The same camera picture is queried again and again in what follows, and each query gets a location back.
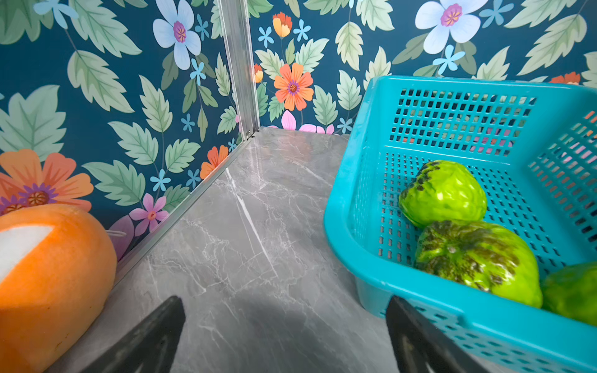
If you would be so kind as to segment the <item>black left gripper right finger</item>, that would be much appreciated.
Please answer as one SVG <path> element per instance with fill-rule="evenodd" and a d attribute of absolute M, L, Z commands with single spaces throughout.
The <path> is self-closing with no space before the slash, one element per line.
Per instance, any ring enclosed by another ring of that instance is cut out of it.
<path fill-rule="evenodd" d="M 401 372 L 485 372 L 407 300 L 393 296 L 386 325 Z"/>

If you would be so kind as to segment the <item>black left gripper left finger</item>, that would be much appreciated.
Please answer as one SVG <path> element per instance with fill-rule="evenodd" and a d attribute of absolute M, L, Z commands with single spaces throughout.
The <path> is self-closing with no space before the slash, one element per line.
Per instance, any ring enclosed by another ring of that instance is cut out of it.
<path fill-rule="evenodd" d="M 171 296 L 84 372 L 169 372 L 186 321 L 183 301 Z"/>

